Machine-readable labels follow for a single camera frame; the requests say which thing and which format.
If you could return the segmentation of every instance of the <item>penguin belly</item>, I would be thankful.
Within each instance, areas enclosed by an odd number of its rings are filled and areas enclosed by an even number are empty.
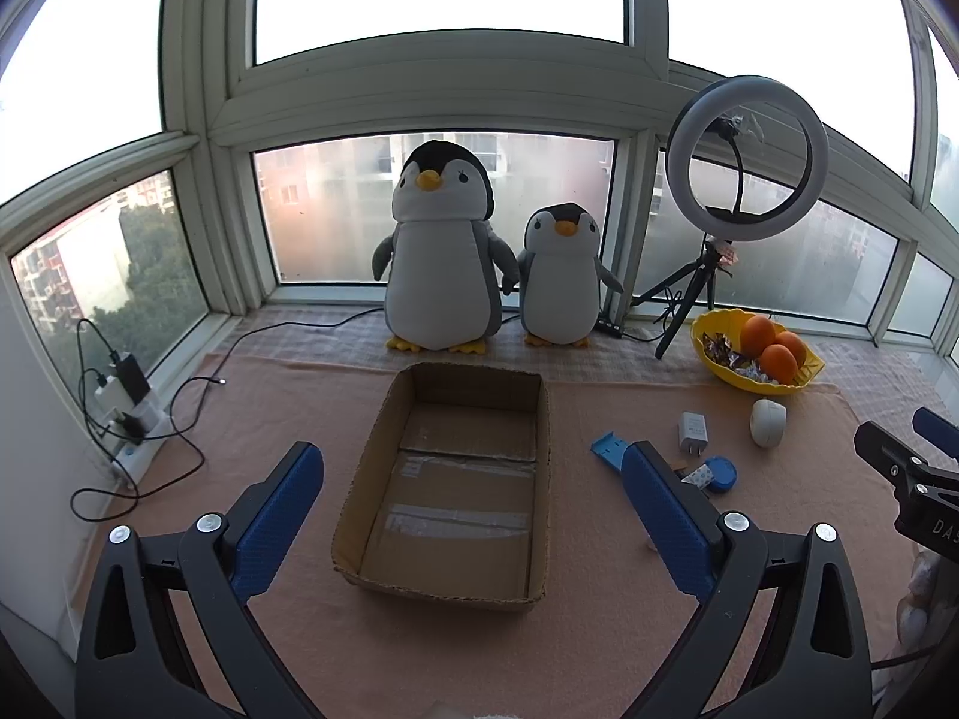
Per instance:
[[[394,334],[437,351],[483,336],[490,303],[470,221],[408,221],[387,285]]]
[[[523,294],[523,323],[530,333],[552,343],[575,343],[588,336],[598,315],[592,258],[536,255]]]

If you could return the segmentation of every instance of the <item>tripod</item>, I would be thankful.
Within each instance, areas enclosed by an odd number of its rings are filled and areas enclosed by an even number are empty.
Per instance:
[[[699,259],[689,264],[684,264],[671,276],[661,280],[660,283],[657,283],[653,288],[644,291],[639,297],[634,297],[630,302],[630,306],[645,303],[665,288],[673,285],[673,283],[679,282],[679,280],[683,280],[689,273],[692,273],[689,286],[687,286],[686,292],[683,294],[683,302],[679,304],[679,309],[677,309],[673,315],[668,328],[665,328],[665,331],[663,331],[663,337],[656,347],[657,360],[661,360],[663,354],[665,354],[665,350],[670,347],[670,343],[672,343],[679,328],[682,327],[683,322],[686,321],[686,317],[689,315],[689,309],[692,308],[693,303],[696,302],[700,292],[702,292],[703,286],[706,286],[706,304],[708,309],[713,310],[713,306],[716,304],[716,270],[722,270],[729,275],[726,270],[723,270],[722,267],[719,266],[721,261],[722,255],[716,249],[716,245],[711,240],[706,240],[703,243],[703,251],[699,255]]]

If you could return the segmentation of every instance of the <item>penguin plush toy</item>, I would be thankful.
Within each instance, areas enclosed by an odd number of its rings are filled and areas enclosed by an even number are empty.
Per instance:
[[[576,203],[543,208],[529,218],[519,260],[526,343],[589,345],[599,315],[599,281],[622,293],[598,252],[598,224]]]
[[[429,141],[403,165],[393,189],[396,229],[376,247],[373,276],[392,261],[385,316],[401,351],[484,354],[500,328],[493,265],[506,294],[520,280],[512,250],[490,226],[493,187],[482,162],[457,143]]]

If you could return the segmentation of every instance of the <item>ring light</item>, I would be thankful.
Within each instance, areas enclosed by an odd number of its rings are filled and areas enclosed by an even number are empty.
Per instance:
[[[724,112],[756,102],[774,105],[799,119],[806,136],[806,169],[799,185],[780,205],[765,213],[705,208],[689,184],[689,162],[699,138]],[[788,86],[760,75],[737,75],[707,86],[679,114],[665,146],[665,175],[677,207],[692,224],[721,240],[763,240],[789,229],[819,199],[827,172],[828,141],[823,122]]]

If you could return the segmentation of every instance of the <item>metal pivot bolt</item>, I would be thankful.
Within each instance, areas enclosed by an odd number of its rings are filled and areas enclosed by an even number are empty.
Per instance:
[[[831,524],[817,524],[816,535],[819,537],[819,540],[833,542],[836,540],[836,528],[834,528]]]
[[[742,513],[726,513],[726,516],[723,516],[723,523],[729,527],[732,531],[743,532],[749,529],[749,519],[745,518]]]
[[[197,521],[197,529],[200,532],[216,532],[222,523],[224,521],[219,513],[208,513],[206,516],[201,516]]]
[[[121,524],[119,527],[114,527],[110,530],[110,542],[111,543],[122,543],[129,537],[129,527],[126,524]]]

